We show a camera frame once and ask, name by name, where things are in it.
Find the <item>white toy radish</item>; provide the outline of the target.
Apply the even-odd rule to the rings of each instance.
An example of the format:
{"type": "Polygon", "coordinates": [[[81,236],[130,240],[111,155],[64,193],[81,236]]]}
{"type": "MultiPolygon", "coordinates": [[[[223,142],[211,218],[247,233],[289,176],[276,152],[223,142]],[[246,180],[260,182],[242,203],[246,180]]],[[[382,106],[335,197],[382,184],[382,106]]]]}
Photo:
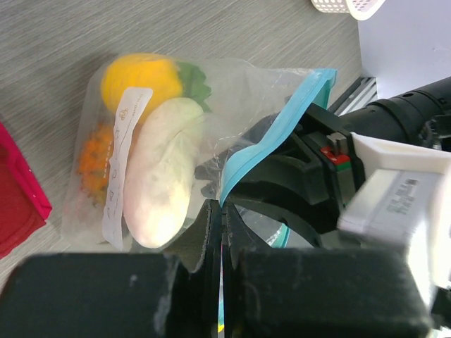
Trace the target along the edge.
{"type": "Polygon", "coordinates": [[[211,94],[199,66],[177,65],[183,95],[163,102],[141,126],[123,188],[129,232],[151,249],[167,244],[185,222],[211,94]]]}

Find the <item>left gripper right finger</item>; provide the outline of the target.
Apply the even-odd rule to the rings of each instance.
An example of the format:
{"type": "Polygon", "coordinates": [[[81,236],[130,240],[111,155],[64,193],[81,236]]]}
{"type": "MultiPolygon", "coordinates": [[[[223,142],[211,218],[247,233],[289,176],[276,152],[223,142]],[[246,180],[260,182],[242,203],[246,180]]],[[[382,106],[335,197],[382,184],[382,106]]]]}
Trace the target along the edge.
{"type": "Polygon", "coordinates": [[[384,249],[274,249],[223,209],[227,337],[425,337],[433,319],[384,249]]]}

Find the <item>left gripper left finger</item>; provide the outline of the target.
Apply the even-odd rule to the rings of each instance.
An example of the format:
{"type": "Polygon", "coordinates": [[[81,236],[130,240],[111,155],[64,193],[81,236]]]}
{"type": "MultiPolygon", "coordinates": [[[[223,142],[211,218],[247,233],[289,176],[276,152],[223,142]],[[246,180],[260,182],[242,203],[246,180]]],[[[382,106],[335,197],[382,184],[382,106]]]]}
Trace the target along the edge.
{"type": "Polygon", "coordinates": [[[1,292],[2,337],[216,337],[221,208],[204,202],[196,268],[167,253],[48,253],[1,292]]]}

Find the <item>clear zip top bag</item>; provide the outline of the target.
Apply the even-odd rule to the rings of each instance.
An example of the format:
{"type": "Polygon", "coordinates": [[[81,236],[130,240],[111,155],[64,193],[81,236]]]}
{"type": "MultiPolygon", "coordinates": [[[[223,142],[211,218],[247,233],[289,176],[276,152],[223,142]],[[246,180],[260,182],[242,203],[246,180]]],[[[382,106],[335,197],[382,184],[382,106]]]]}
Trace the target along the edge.
{"type": "Polygon", "coordinates": [[[198,213],[280,145],[336,71],[258,68],[238,59],[117,56],[91,77],[61,232],[85,249],[172,251],[197,269],[198,213]]]}

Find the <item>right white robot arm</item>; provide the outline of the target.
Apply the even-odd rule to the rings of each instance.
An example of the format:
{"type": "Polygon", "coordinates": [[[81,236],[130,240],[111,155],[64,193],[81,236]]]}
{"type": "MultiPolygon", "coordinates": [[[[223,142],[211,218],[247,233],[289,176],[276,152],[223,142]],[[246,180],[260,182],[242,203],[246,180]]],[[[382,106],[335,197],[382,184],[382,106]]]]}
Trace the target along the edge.
{"type": "Polygon", "coordinates": [[[432,148],[450,147],[450,80],[379,99],[337,116],[311,104],[275,146],[234,181],[230,202],[274,220],[285,246],[293,231],[312,246],[337,227],[340,213],[369,176],[352,139],[376,139],[432,148]]]}

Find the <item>toy pineapple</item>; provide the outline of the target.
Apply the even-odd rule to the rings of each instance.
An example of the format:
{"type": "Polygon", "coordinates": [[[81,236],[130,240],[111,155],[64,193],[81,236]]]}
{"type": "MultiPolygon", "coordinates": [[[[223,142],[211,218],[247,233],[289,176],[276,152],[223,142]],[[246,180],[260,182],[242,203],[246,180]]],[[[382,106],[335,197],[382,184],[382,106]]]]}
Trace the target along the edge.
{"type": "Polygon", "coordinates": [[[92,198],[94,205],[105,204],[112,153],[113,125],[99,123],[82,145],[76,170],[81,190],[92,198]]]}

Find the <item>yellow toy lemon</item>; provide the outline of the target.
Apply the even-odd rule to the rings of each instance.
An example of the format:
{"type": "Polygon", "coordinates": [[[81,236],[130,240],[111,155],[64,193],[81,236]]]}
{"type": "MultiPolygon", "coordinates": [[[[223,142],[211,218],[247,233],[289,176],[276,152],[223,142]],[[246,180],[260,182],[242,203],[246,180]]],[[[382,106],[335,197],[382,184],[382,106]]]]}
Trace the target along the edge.
{"type": "Polygon", "coordinates": [[[128,87],[153,90],[141,121],[164,101],[183,94],[183,84],[178,77],[175,61],[158,54],[124,55],[106,68],[101,79],[101,97],[111,112],[116,111],[123,92],[128,87]]]}

